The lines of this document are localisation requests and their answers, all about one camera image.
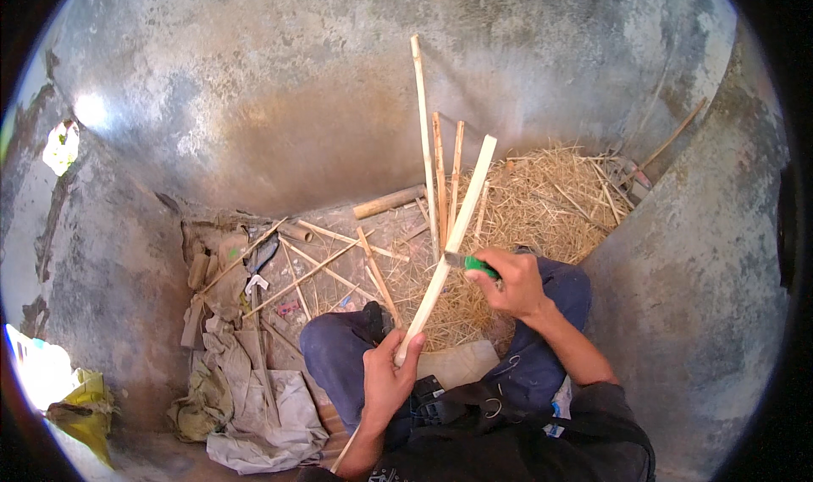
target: hand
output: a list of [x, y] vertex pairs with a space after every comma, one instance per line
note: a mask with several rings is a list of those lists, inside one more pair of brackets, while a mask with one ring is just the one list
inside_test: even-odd
[[532, 254], [514, 254], [489, 247], [474, 257], [494, 267], [503, 277], [502, 289], [482, 271], [468, 270], [466, 277], [480, 286], [485, 299], [494, 309], [505, 311], [523, 321], [555, 310], [555, 305], [542, 289], [542, 277]]
[[364, 408], [361, 421], [383, 432], [398, 408], [407, 400], [418, 374], [418, 357], [426, 336], [418, 334], [406, 348], [401, 367], [393, 362], [406, 331], [394, 329], [381, 345], [364, 352]]

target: leg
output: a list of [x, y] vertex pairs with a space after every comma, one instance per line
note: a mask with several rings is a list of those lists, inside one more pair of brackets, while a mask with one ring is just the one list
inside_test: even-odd
[[[584, 330], [590, 308], [590, 280], [580, 268], [544, 257], [537, 259], [542, 287], [565, 318]], [[516, 332], [503, 361], [484, 380], [500, 384], [517, 408], [543, 410], [564, 381], [564, 368], [537, 332], [516, 321]]]
[[[383, 339], [382, 333], [376, 335], [369, 331], [371, 319], [376, 314], [381, 314], [376, 303], [368, 303], [363, 311], [321, 314], [305, 325], [299, 335], [308, 372], [336, 406], [341, 423], [349, 434], [359, 426], [364, 406], [362, 356]], [[410, 406], [407, 400], [387, 427], [386, 448], [400, 445], [407, 440], [409, 433]]]

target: green utility knife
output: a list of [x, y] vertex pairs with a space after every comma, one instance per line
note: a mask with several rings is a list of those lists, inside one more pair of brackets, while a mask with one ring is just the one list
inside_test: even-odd
[[493, 279], [501, 279], [500, 274], [494, 270], [489, 264], [486, 264], [483, 260], [478, 260], [473, 256], [463, 256], [462, 254], [457, 253], [450, 253], [447, 251], [444, 253], [446, 258], [446, 263], [452, 265], [453, 267], [460, 267], [465, 270], [475, 269], [476, 271], [483, 271], [484, 273], [488, 274], [489, 277], [493, 277]]

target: tool handle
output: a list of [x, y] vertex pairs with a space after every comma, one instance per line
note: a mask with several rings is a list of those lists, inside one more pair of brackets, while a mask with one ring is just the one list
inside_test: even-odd
[[493, 279], [500, 279], [500, 273], [494, 270], [489, 264], [486, 264], [483, 260], [478, 260], [473, 256], [466, 257], [466, 270], [474, 269], [476, 271], [483, 271], [484, 273], [488, 274], [489, 277]]

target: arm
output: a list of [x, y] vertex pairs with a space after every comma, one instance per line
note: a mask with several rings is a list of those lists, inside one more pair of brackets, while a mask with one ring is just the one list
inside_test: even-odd
[[343, 479], [366, 478], [384, 449], [384, 431], [398, 408], [407, 400], [418, 374], [418, 356], [426, 336], [412, 338], [401, 367], [393, 362], [405, 331], [395, 329], [373, 350], [364, 352], [364, 407], [361, 422], [336, 475]]
[[606, 381], [618, 385], [604, 355], [545, 295], [536, 257], [494, 248], [478, 251], [475, 257], [500, 273], [503, 286], [498, 288], [493, 279], [480, 271], [467, 271], [466, 277], [480, 285], [490, 306], [511, 314], [537, 331], [554, 350], [573, 383], [588, 386]]

